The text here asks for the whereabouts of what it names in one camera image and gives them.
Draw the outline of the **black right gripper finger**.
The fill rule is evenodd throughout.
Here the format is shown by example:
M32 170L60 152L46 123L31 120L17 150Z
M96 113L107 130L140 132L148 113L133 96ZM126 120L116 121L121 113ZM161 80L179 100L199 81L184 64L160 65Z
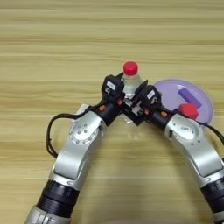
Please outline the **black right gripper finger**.
M143 81L138 87L137 87L137 89L135 90L135 94L134 94L134 96L133 96L133 98L132 98L132 101L134 101L136 98L137 98L137 96L139 95L139 93L146 87L148 85L148 80L145 80L145 81Z
M144 115L142 113L124 113L136 126L139 126L144 121Z

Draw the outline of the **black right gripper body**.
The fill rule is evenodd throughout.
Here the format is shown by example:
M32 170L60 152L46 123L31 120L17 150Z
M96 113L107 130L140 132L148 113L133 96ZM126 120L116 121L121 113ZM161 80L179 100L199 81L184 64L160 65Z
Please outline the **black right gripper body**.
M164 130L167 123L175 115L174 111L170 111L161 102L157 102L155 107L147 107L145 103L141 101L132 108L132 112L142 113L143 121L147 123L152 123L160 130Z

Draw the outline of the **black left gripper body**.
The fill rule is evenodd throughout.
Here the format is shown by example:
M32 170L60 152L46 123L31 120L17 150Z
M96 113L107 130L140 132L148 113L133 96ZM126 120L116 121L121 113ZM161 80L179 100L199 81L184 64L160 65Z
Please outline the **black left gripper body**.
M118 99L117 101L101 100L100 104L94 106L92 111L109 126L121 114L122 105L122 99Z

